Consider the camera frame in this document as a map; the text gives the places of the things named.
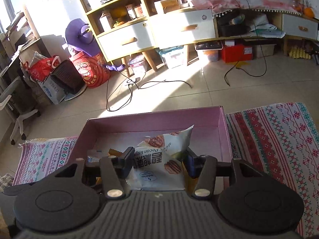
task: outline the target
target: pecan kernel package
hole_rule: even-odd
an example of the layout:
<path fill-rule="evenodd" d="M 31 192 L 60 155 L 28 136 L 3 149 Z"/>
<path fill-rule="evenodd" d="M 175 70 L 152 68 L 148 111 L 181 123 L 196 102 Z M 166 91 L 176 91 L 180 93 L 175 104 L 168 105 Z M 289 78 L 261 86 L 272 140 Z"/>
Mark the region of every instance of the pecan kernel package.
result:
<path fill-rule="evenodd" d="M 133 169 L 127 183 L 133 190 L 184 190 L 182 156 L 189 146 L 194 126 L 147 138 L 135 148 Z"/>

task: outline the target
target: red bag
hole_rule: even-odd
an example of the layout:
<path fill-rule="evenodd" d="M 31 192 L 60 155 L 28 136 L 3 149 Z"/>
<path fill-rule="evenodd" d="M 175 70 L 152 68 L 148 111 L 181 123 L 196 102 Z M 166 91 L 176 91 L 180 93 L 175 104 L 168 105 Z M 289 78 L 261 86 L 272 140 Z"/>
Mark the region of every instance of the red bag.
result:
<path fill-rule="evenodd" d="M 41 59 L 29 68 L 29 62 L 25 62 L 24 68 L 29 72 L 33 80 L 44 82 L 53 70 L 61 63 L 58 56 Z"/>
<path fill-rule="evenodd" d="M 82 75 L 88 88 L 96 88 L 105 83 L 110 77 L 109 70 L 103 66 L 105 62 L 102 53 L 90 57 L 81 51 L 73 57 L 69 57 L 69 59 Z"/>

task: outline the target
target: cardboard box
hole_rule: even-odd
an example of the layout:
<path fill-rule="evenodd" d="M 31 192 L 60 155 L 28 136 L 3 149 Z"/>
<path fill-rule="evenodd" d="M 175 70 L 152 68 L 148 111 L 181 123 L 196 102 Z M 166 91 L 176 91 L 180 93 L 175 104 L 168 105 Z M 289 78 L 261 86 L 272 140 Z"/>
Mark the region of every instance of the cardboard box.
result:
<path fill-rule="evenodd" d="M 108 31 L 113 28 L 113 19 L 109 12 L 102 13 L 100 22 L 104 31 Z"/>
<path fill-rule="evenodd" d="M 136 12 L 134 10 L 134 4 L 127 5 L 126 10 L 127 10 L 127 13 L 129 14 L 131 20 L 134 20 L 137 18 Z"/>
<path fill-rule="evenodd" d="M 137 16 L 138 18 L 144 16 L 144 12 L 143 12 L 143 10 L 142 10 L 142 5 L 134 6 L 134 12 L 135 12 L 135 14 L 136 14 L 136 16 Z"/>
<path fill-rule="evenodd" d="M 192 125 L 195 126 L 189 147 L 195 154 L 231 161 L 229 134 L 221 106 L 89 119 L 69 161 L 87 159 L 87 151 L 91 149 L 107 153 L 112 148 L 124 152 L 127 147 L 135 147 L 145 136 L 181 131 Z"/>
<path fill-rule="evenodd" d="M 253 47 L 238 44 L 235 46 L 224 46 L 221 57 L 225 63 L 246 61 L 253 59 Z"/>
<path fill-rule="evenodd" d="M 180 8 L 178 0 L 161 0 L 154 2 L 158 14 L 163 14 Z"/>

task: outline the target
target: black basket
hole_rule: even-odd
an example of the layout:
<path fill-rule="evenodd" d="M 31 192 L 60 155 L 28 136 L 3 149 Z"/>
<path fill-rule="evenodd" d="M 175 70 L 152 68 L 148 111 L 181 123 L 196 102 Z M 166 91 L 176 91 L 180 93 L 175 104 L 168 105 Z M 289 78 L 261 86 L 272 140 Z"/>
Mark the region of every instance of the black basket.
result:
<path fill-rule="evenodd" d="M 77 94 L 84 85 L 82 76 L 69 60 L 64 60 L 50 76 L 67 93 Z"/>

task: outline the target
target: patterned rug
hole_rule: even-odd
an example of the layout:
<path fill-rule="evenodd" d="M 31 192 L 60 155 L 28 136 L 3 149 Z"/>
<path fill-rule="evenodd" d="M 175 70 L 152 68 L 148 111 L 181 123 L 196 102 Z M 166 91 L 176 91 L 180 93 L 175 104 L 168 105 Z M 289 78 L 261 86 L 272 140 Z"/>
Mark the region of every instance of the patterned rug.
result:
<path fill-rule="evenodd" d="M 39 181 L 65 165 L 78 137 L 33 139 L 22 145 L 13 185 Z"/>
<path fill-rule="evenodd" d="M 305 211 L 297 232 L 319 234 L 319 134 L 302 103 L 226 115 L 232 154 L 296 191 Z"/>

